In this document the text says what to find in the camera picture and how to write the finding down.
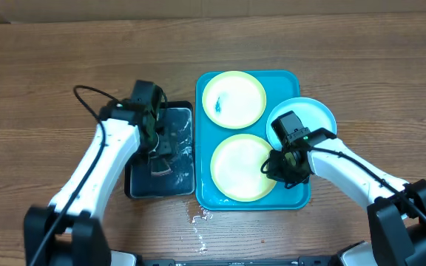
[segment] yellow-green plate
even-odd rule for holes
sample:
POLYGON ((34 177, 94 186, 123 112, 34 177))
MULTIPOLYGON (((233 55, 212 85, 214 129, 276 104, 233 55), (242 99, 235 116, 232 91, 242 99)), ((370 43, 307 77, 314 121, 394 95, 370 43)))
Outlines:
POLYGON ((202 95, 206 116, 227 129, 242 129, 255 123, 263 115, 266 101, 263 85, 241 71, 216 75, 202 95))
POLYGON ((210 171, 217 188, 227 197, 251 202, 263 198, 276 181, 260 172, 272 147, 251 134, 236 134, 214 150, 210 171))

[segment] water spill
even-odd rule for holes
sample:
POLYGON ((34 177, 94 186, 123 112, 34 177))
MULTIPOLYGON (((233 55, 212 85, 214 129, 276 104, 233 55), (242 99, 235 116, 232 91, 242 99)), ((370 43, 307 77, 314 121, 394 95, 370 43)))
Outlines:
POLYGON ((192 147, 186 147, 183 150, 179 151, 179 154, 183 155, 192 155, 192 147))
POLYGON ((179 173, 177 174, 177 180, 175 181, 174 186, 177 186, 178 184, 183 182, 183 178, 187 178, 190 175, 190 173, 179 173))
POLYGON ((190 127, 190 124, 192 123, 192 117, 189 117, 186 125, 183 127, 182 131, 185 131, 185 129, 190 127))
POLYGON ((186 212, 187 212, 187 220, 189 221, 189 223, 193 225, 192 229, 200 244, 199 248, 195 248, 193 250, 195 252, 198 252, 201 256, 203 256, 208 251, 208 248, 206 247, 205 239, 201 235, 199 230, 197 229, 197 226, 204 226, 205 224, 201 225, 200 222, 202 222, 203 220, 208 222, 209 219, 213 218, 213 214, 211 214, 210 211, 208 211, 201 205, 198 205, 196 202, 193 203, 193 201, 186 202, 186 212))

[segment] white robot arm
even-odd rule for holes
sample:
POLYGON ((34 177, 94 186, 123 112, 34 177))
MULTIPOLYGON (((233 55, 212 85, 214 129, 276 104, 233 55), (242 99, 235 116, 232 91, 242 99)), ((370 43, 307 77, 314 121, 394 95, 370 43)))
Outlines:
MULTIPOLYGON (((368 161, 362 159, 348 149, 339 138, 324 140, 314 147, 338 151, 351 156, 364 164, 373 173, 384 179, 389 185, 392 185, 397 191, 403 191, 405 189, 404 184, 408 183, 403 179, 385 173, 368 161)), ((332 182, 365 211, 369 205, 374 203, 376 198, 388 198, 393 195, 391 191, 382 187, 379 182, 372 178, 362 168, 342 157, 312 150, 308 153, 308 162, 310 163, 312 172, 332 182)))
MULTIPOLYGON (((141 144, 138 126, 130 125, 125 120, 112 118, 102 121, 102 123, 106 129, 106 144, 103 153, 67 212, 68 215, 78 216, 82 211, 87 211, 90 213, 90 217, 99 219, 100 222, 103 220, 109 195, 111 195, 121 171, 141 144)), ((92 144, 72 177, 50 201, 49 206, 55 207, 56 213, 65 207, 72 192, 87 172, 100 148, 101 137, 102 131, 98 125, 92 144)))
POLYGON ((426 265, 426 181, 410 184, 353 153, 326 129, 314 132, 287 112, 271 124, 282 151, 271 151, 261 171, 286 188, 310 174, 331 181, 368 212, 373 245, 361 242, 339 255, 340 265, 426 265), (406 228, 403 219, 419 218, 406 228))

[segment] wire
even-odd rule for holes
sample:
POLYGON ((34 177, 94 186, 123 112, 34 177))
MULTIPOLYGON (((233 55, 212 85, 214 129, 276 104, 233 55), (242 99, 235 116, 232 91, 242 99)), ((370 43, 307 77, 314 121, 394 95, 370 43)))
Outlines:
POLYGON ((83 176, 83 178, 81 179, 80 183, 78 184, 78 186, 75 188, 75 190, 73 191, 72 195, 70 196, 70 198, 67 201, 67 204, 64 206, 64 208, 62 209, 62 211, 60 212, 60 214, 58 215, 58 217, 55 219, 54 223, 52 224, 52 226, 49 228, 49 230, 46 232, 44 238, 42 239, 41 244, 38 246, 37 251, 34 254, 33 259, 31 260, 29 266, 35 266, 36 262, 39 258, 39 256, 41 255, 43 249, 45 248, 45 246, 47 245, 49 239, 52 238, 53 234, 55 233, 55 230, 57 229, 58 224, 60 224, 62 218, 64 217, 65 214, 67 214, 68 209, 70 208, 71 204, 75 201, 76 197, 78 196, 78 193, 80 193, 81 189, 83 188, 83 185, 85 184, 85 182, 88 180, 88 177, 91 175, 91 173, 93 172, 93 169, 96 166, 96 163, 100 160, 101 157, 101 153, 103 152, 104 146, 106 144, 106 130, 103 126, 103 123, 101 122, 101 119, 99 118, 99 116, 95 113, 95 111, 93 111, 93 109, 91 107, 89 107, 89 105, 80 97, 80 95, 77 92, 77 89, 87 89, 93 92, 97 92, 100 93, 112 100, 116 100, 117 102, 120 103, 120 101, 118 99, 116 99, 115 97, 109 95, 106 92, 102 92, 99 89, 95 89, 89 86, 83 86, 83 85, 77 85, 73 87, 73 94, 75 95, 75 97, 77 97, 78 101, 85 107, 85 109, 88 110, 88 112, 96 119, 96 122, 98 122, 98 124, 101 127, 101 131, 102 131, 102 138, 101 138, 101 145, 100 145, 100 149, 98 150, 98 153, 95 156, 95 159, 93 159, 92 164, 89 166, 87 172, 85 173, 85 175, 83 176))
POLYGON ((387 182, 385 182, 384 179, 382 179, 381 177, 378 177, 377 174, 373 173, 369 168, 363 165, 360 161, 352 158, 349 155, 342 153, 341 151, 333 151, 329 149, 321 149, 321 148, 314 148, 314 147, 311 147, 309 151, 321 151, 321 152, 337 155, 338 157, 343 157, 346 160, 351 161, 355 165, 359 166, 366 173, 368 173, 372 178, 374 178, 386 189, 388 189, 389 191, 397 195, 408 207, 410 207, 413 211, 415 211, 419 215, 419 217, 423 220, 423 222, 426 224, 426 215, 422 211, 420 211, 420 209, 415 204, 413 204, 413 202, 411 202, 402 192, 396 190, 392 185, 389 185, 387 182))
POLYGON ((264 170, 264 168, 269 164, 269 162, 271 161, 270 157, 267 157, 266 161, 263 163, 263 165, 260 167, 260 172, 263 174, 268 174, 270 173, 272 170, 267 168, 267 171, 264 170))

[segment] wall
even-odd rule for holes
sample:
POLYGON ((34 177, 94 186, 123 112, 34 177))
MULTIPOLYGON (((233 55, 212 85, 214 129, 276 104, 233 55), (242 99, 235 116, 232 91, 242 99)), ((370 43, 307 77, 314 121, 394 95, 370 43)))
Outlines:
POLYGON ((0 0, 13 23, 421 11, 426 0, 0 0))

